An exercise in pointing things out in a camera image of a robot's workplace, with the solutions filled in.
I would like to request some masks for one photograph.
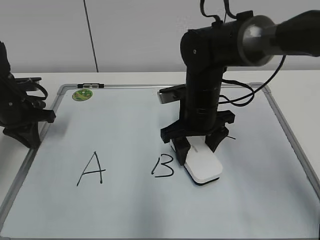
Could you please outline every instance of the black marker writing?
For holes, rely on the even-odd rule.
[[[174,160],[174,158],[173,158],[172,156],[168,155],[168,154],[161,154],[161,157],[162,157],[162,156],[167,156],[167,157],[169,157],[169,158],[170,158],[170,160],[169,160],[169,161],[162,162],[162,163],[161,163],[161,165],[162,165],[162,166],[165,166],[165,167],[167,167],[167,168],[169,168],[169,169],[171,170],[171,173],[170,173],[170,174],[168,174],[168,175],[159,175],[159,176],[154,176],[155,178],[166,178],[166,177],[171,177],[171,176],[175,173],[175,171],[172,169],[172,167],[170,167],[170,166],[168,166],[168,165],[167,165],[167,164],[171,163],[171,162]],[[159,158],[158,158],[158,161],[156,162],[156,164],[155,164],[154,168],[153,168],[153,169],[152,169],[152,171],[151,171],[151,175],[155,174],[155,170],[156,170],[156,168],[157,168],[157,166],[158,166],[158,164],[159,164],[159,162],[160,162],[160,158],[161,158],[161,157],[159,157]]]
[[[91,160],[92,160],[94,157],[95,157],[95,159],[96,159],[96,161],[97,161],[97,163],[98,163],[99,170],[96,170],[96,171],[87,171],[87,172],[85,172],[86,169],[87,169],[87,167],[89,166]],[[86,174],[94,174],[94,173],[100,173],[100,183],[102,184],[102,172],[104,172],[104,171],[105,171],[105,169],[101,170],[101,166],[100,166],[100,162],[99,162],[98,155],[97,155],[96,152],[94,152],[93,155],[92,155],[92,157],[90,158],[89,162],[88,162],[87,165],[85,166],[85,168],[84,168],[84,170],[83,170],[83,172],[82,172],[82,174],[81,174],[81,176],[80,176],[80,178],[79,178],[79,181],[78,181],[78,183],[76,184],[76,186],[77,186],[77,187],[79,186],[79,183],[80,183],[81,178],[82,178],[83,175],[86,175]]]

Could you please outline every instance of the whiteboard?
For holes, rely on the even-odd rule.
[[[216,150],[220,179],[195,185],[160,129],[179,103],[161,105],[159,88],[68,90],[4,222],[9,238],[317,238],[320,203],[265,94],[235,113]],[[231,98],[247,93],[223,88]],[[100,173],[83,175],[96,151]],[[86,171],[96,171],[95,158]]]

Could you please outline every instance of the table surface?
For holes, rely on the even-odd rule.
[[[160,138],[160,129],[178,119],[179,102],[160,104],[155,94],[159,89],[93,89],[93,96],[81,102],[73,100],[74,89],[68,90],[0,235],[10,239],[319,236],[319,199],[264,92],[246,107],[219,106],[220,111],[236,115],[235,123],[227,126],[236,140],[225,139],[214,153],[223,166],[221,178],[199,187],[179,165],[170,144]],[[248,90],[224,87],[221,93],[235,99]],[[201,144],[190,143],[197,149],[195,159],[208,158],[201,156]],[[98,174],[88,174],[77,186],[94,151],[105,169],[103,184]],[[162,166],[170,156],[174,159],[167,166],[173,175],[156,178],[170,173]],[[97,169],[93,157],[85,172]]]
[[[264,82],[273,71],[229,71],[226,79],[245,83]],[[41,85],[47,89],[47,106],[53,103],[63,84],[101,83],[127,84],[183,84],[184,72],[117,72],[117,73],[16,73],[16,78],[42,77]],[[269,84],[272,95],[299,141],[316,174],[320,176],[320,70],[280,71]],[[16,140],[0,134],[0,203],[4,200],[28,149]]]

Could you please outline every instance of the black cable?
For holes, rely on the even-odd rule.
[[[237,140],[235,137],[233,136],[226,136],[227,138],[233,139],[233,140]]]
[[[223,23],[224,23],[224,24],[226,23],[226,19],[227,19],[227,12],[225,11],[225,12],[224,12],[224,20],[223,20]]]
[[[229,0],[223,0],[225,13],[232,19],[237,19],[237,16],[233,15],[230,11]]]
[[[205,0],[200,0],[200,11],[201,11],[201,14],[206,18],[214,18],[216,22],[221,21],[218,15],[207,15],[205,13]]]
[[[243,82],[239,82],[239,81],[236,81],[236,80],[226,80],[226,79],[222,79],[222,82],[225,83],[225,84],[232,84],[232,85],[238,85],[238,86],[241,86],[243,88],[247,88],[251,91],[252,93],[252,96],[251,98],[244,102],[244,103],[234,103],[232,102],[229,98],[227,98],[225,95],[220,95],[220,98],[224,98],[226,99],[230,104],[236,106],[236,107],[244,107],[244,106],[247,106],[249,103],[251,103],[253,101],[253,99],[255,98],[255,94],[254,94],[254,90],[252,87],[250,87],[248,84],[245,84]]]
[[[36,104],[38,100],[44,101],[48,97],[48,92],[46,91],[46,89],[35,82],[31,82],[29,84],[39,89],[44,96],[33,96],[26,94],[19,89],[18,84],[15,82],[15,79],[8,79],[7,77],[3,77],[2,75],[0,75],[0,81],[2,81],[14,94],[18,95],[22,100],[26,99],[33,104]]]
[[[247,94],[247,95],[242,96],[242,97],[239,97],[239,98],[236,98],[236,99],[227,100],[227,101],[221,101],[221,102],[219,102],[219,104],[231,104],[231,103],[235,103],[235,102],[238,102],[238,101],[241,101],[241,100],[243,100],[243,99],[246,99],[246,98],[248,98],[248,97],[253,96],[253,95],[256,94],[258,91],[260,91],[261,89],[263,89],[268,83],[270,83],[272,79],[274,79],[274,77],[277,75],[277,73],[280,71],[280,69],[281,69],[282,66],[284,65],[285,60],[286,60],[286,55],[284,55],[284,56],[282,57],[279,66],[278,66],[277,69],[274,71],[274,73],[271,75],[271,77],[270,77],[264,84],[262,84],[262,85],[261,85],[260,87],[258,87],[256,90],[254,90],[252,93]]]

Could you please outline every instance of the white table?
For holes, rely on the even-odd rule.
[[[273,71],[229,71],[226,79],[245,83],[264,82]],[[41,85],[49,93],[50,107],[63,84],[183,84],[184,72],[117,73],[17,73],[16,78],[42,77]],[[320,70],[281,71],[270,83],[272,95],[289,123],[315,172],[320,176]],[[28,149],[16,140],[0,134],[0,203],[5,198]]]

